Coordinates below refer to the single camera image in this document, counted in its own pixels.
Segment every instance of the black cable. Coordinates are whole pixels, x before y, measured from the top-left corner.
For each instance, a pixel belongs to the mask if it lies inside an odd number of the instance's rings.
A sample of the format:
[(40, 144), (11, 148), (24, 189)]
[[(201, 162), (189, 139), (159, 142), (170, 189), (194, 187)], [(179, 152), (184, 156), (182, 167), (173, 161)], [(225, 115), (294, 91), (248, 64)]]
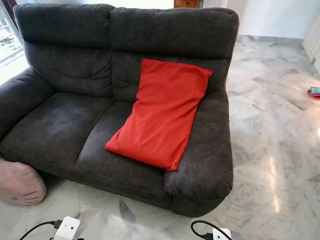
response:
[(45, 221), (43, 223), (38, 224), (37, 226), (34, 226), (33, 228), (31, 228), (29, 231), (27, 231), (25, 233), (25, 235), (23, 235), (19, 240), (24, 239), (29, 233), (31, 233), (33, 230), (35, 230), (36, 228), (42, 226), (42, 225), (46, 225), (46, 224), (51, 224), (51, 225), (55, 225), (56, 221)]
[(200, 238), (202, 238), (202, 239), (207, 239), (207, 240), (209, 240), (208, 236), (212, 236), (212, 233), (207, 233), (207, 234), (204, 234), (204, 235), (201, 235), (201, 234), (197, 233), (197, 232), (195, 231), (195, 229), (194, 229), (194, 225), (197, 224), (197, 223), (207, 224), (207, 225), (209, 225), (209, 226), (217, 229), (217, 230), (218, 230), (220, 233), (222, 233), (228, 240), (232, 240), (232, 239), (231, 239), (224, 231), (222, 231), (219, 227), (213, 225), (212, 223), (210, 223), (210, 222), (208, 222), (208, 221), (204, 221), (204, 220), (196, 220), (196, 221), (193, 221), (193, 222), (191, 223), (191, 230), (192, 230), (192, 232), (193, 232), (195, 235), (197, 235), (198, 237), (200, 237)]

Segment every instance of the loveseat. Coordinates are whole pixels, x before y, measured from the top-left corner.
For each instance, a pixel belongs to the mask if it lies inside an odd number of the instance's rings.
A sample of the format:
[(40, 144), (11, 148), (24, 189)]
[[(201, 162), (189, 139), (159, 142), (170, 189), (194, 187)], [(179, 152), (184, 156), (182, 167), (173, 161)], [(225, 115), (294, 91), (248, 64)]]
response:
[[(0, 86), (0, 154), (68, 180), (199, 217), (233, 186), (226, 78), (239, 19), (226, 8), (14, 9), (30, 68)], [(141, 59), (212, 69), (177, 171), (104, 150), (125, 123)]]

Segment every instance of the red cushion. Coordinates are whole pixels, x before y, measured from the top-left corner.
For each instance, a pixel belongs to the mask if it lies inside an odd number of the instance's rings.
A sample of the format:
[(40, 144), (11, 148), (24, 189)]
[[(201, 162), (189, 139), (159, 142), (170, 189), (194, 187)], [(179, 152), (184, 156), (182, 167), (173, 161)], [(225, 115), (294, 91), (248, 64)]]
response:
[(191, 64), (143, 58), (132, 113), (105, 149), (177, 170), (212, 73)]

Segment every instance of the pink plush toy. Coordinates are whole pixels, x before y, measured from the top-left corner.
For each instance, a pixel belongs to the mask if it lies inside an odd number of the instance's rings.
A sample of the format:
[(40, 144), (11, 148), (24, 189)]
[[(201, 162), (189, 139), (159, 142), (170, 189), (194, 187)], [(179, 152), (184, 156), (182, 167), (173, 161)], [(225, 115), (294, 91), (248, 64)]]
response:
[(43, 179), (30, 166), (0, 159), (0, 198), (17, 205), (40, 203), (46, 195)]

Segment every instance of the sofa backrest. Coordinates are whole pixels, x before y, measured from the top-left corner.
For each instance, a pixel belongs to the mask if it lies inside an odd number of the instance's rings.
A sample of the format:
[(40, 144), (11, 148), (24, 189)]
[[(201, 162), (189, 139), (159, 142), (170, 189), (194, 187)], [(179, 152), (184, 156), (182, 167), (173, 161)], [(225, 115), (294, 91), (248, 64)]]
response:
[(142, 58), (213, 69), (207, 93), (223, 88), (239, 27), (226, 8), (25, 4), (15, 17), (30, 66), (57, 91), (128, 102)]
[(29, 65), (57, 92), (111, 97), (106, 4), (24, 4), (14, 8)]

